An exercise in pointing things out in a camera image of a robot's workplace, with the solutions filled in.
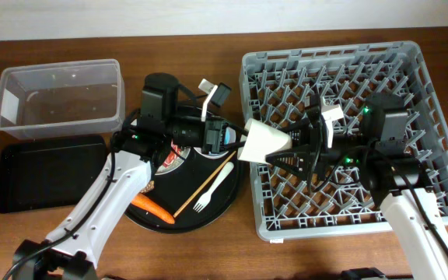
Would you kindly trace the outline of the black rectangular tray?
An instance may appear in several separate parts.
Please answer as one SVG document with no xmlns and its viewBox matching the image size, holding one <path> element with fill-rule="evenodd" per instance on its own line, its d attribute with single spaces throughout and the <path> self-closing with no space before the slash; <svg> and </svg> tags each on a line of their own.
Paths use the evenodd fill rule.
<svg viewBox="0 0 448 280">
<path fill-rule="evenodd" d="M 106 159 L 100 135 L 6 146 L 0 155 L 0 213 L 77 204 Z"/>
</svg>

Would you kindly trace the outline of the grey dishwasher rack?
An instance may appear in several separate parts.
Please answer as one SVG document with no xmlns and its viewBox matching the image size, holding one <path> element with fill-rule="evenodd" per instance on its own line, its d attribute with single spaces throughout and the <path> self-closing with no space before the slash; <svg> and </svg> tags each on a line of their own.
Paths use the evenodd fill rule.
<svg viewBox="0 0 448 280">
<path fill-rule="evenodd" d="M 306 117 L 314 96 L 337 104 L 334 147 L 362 143 L 366 101 L 378 94 L 400 97 L 408 112 L 404 150 L 431 180 L 439 213 L 448 225 L 448 127 L 420 47 L 412 41 L 262 51 L 245 54 L 240 70 L 243 115 L 273 128 Z M 278 167 L 250 167 L 257 235 L 294 240 L 390 229 L 370 193 L 349 165 L 329 170 L 329 184 L 299 180 Z"/>
</svg>

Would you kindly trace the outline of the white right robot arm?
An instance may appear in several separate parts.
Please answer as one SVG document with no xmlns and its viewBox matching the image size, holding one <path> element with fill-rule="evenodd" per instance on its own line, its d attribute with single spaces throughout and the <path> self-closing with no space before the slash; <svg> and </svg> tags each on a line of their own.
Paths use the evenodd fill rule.
<svg viewBox="0 0 448 280">
<path fill-rule="evenodd" d="M 265 157 L 300 180 L 321 180 L 315 191 L 333 183 L 343 166 L 359 171 L 359 183 L 397 235 L 416 279 L 448 279 L 448 232 L 423 163 L 406 153 L 408 111 L 394 94 L 366 97 L 360 133 L 336 136 L 322 104 L 283 132 L 293 137 L 290 149 Z"/>
</svg>

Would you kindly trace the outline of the white plastic fork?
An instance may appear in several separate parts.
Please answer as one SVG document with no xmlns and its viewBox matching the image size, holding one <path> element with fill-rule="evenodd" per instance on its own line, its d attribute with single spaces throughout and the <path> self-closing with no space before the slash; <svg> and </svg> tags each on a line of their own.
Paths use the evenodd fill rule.
<svg viewBox="0 0 448 280">
<path fill-rule="evenodd" d="M 230 175 L 234 169 L 232 162 L 227 162 L 225 166 L 219 171 L 216 179 L 213 181 L 211 187 L 198 199 L 193 209 L 196 212 L 201 212 L 211 201 L 212 195 L 218 186 Z"/>
</svg>

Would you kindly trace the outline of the orange carrot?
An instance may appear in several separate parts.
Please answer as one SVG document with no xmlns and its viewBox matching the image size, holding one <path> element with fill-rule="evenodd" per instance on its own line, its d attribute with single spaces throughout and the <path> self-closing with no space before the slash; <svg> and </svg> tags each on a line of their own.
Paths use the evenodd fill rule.
<svg viewBox="0 0 448 280">
<path fill-rule="evenodd" d="M 167 224 L 173 225 L 175 223 L 174 217 L 167 210 L 156 204 L 142 193 L 138 193 L 131 201 L 131 204 L 153 214 Z"/>
</svg>

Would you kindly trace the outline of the grey plate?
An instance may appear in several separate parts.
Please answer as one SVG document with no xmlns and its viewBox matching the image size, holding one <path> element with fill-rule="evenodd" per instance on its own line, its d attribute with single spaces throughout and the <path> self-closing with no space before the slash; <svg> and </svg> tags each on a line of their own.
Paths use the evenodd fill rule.
<svg viewBox="0 0 448 280">
<path fill-rule="evenodd" d="M 170 154 L 156 171 L 156 176 L 165 175 L 178 169 L 185 162 L 190 152 L 190 147 L 181 147 L 172 142 Z"/>
</svg>

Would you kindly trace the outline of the round black tray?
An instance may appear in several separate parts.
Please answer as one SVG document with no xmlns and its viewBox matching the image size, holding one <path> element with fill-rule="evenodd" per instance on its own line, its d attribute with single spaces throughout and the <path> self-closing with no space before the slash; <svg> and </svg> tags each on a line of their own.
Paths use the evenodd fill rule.
<svg viewBox="0 0 448 280">
<path fill-rule="evenodd" d="M 156 176 L 155 187 L 145 194 L 156 204 L 173 215 L 179 207 L 198 189 L 209 175 L 229 156 L 219 159 L 209 159 L 191 148 L 185 162 L 171 173 Z M 135 224 L 158 233 L 178 234 L 194 231 L 205 227 L 218 219 L 235 201 L 243 178 L 244 163 L 235 156 L 229 161 L 234 164 L 230 175 L 218 186 L 212 195 L 210 203 L 201 211 L 193 207 L 212 185 L 217 174 L 191 203 L 175 218 L 173 225 L 165 223 L 153 214 L 135 207 L 128 206 L 125 215 Z"/>
</svg>

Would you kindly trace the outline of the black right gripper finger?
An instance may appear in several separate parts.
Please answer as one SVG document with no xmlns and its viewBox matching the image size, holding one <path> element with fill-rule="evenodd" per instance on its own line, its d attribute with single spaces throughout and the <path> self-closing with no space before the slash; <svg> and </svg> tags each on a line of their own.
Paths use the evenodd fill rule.
<svg viewBox="0 0 448 280">
<path fill-rule="evenodd" d="M 310 172 L 310 145 L 301 145 L 265 156 L 265 161 L 300 180 L 307 180 Z"/>
<path fill-rule="evenodd" d="M 285 128 L 285 133 L 293 142 L 308 142 L 310 140 L 310 121 L 299 120 Z"/>
</svg>

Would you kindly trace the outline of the light blue cup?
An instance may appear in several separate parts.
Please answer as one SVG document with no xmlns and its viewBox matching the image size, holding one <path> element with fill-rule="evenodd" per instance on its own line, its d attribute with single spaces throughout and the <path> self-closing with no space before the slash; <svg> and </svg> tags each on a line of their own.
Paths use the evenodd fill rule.
<svg viewBox="0 0 448 280">
<path fill-rule="evenodd" d="M 236 141 L 236 131 L 233 128 L 228 127 L 225 131 L 222 144 L 223 145 L 233 144 L 235 141 Z M 222 158 L 227 153 L 228 153 L 227 151 L 219 153 L 210 152 L 209 154 L 205 154 L 205 156 L 209 159 L 219 159 Z"/>
</svg>

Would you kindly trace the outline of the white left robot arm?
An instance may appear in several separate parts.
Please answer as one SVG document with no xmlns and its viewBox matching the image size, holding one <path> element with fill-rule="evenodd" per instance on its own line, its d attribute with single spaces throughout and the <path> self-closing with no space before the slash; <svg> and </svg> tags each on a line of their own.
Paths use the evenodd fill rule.
<svg viewBox="0 0 448 280">
<path fill-rule="evenodd" d="M 173 145 L 198 147 L 204 153 L 228 152 L 226 129 L 245 135 L 244 128 L 219 116 L 178 113 L 178 93 L 195 95 L 179 80 L 157 72 L 145 77 L 142 105 L 131 112 L 110 140 L 102 171 L 68 217 L 42 243 L 24 240 L 13 255 L 6 279 L 95 279 L 104 245 L 136 195 L 145 190 Z"/>
</svg>

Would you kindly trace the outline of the brown walnut shell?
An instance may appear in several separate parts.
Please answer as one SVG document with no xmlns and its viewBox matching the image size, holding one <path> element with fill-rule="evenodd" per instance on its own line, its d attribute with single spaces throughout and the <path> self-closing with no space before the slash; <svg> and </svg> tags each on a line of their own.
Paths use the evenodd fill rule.
<svg viewBox="0 0 448 280">
<path fill-rule="evenodd" d="M 140 193 L 144 194 L 144 193 L 148 193 L 150 191 L 152 191 L 155 187 L 155 182 L 153 180 L 149 181 L 146 186 L 140 190 Z"/>
</svg>

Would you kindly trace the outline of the wooden chopstick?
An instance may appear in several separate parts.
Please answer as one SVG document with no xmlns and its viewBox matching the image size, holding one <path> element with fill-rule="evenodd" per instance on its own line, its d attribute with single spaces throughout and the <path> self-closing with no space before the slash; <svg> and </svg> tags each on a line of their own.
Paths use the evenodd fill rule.
<svg viewBox="0 0 448 280">
<path fill-rule="evenodd" d="M 236 151 L 235 152 L 231 152 L 230 155 L 209 175 L 209 177 L 198 187 L 198 189 L 173 214 L 174 218 L 176 218 L 191 203 L 191 201 L 218 174 L 218 172 L 220 172 L 220 170 L 234 157 L 235 154 L 236 154 Z"/>
</svg>

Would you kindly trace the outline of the cream white cup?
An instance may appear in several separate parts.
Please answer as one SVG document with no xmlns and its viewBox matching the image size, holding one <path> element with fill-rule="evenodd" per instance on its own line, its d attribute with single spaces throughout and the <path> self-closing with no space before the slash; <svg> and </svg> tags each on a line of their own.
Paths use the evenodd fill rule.
<svg viewBox="0 0 448 280">
<path fill-rule="evenodd" d="M 292 148 L 288 134 L 253 118 L 246 122 L 244 129 L 248 134 L 240 139 L 245 142 L 237 152 L 240 161 L 266 164 L 267 155 Z"/>
</svg>

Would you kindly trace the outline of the clear plastic bin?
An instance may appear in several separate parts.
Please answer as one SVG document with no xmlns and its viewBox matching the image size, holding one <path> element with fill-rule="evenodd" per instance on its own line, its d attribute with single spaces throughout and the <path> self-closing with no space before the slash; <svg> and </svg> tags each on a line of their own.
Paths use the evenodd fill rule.
<svg viewBox="0 0 448 280">
<path fill-rule="evenodd" d="M 0 131 L 19 140 L 118 131 L 125 89 L 115 59 L 5 69 L 0 78 Z"/>
</svg>

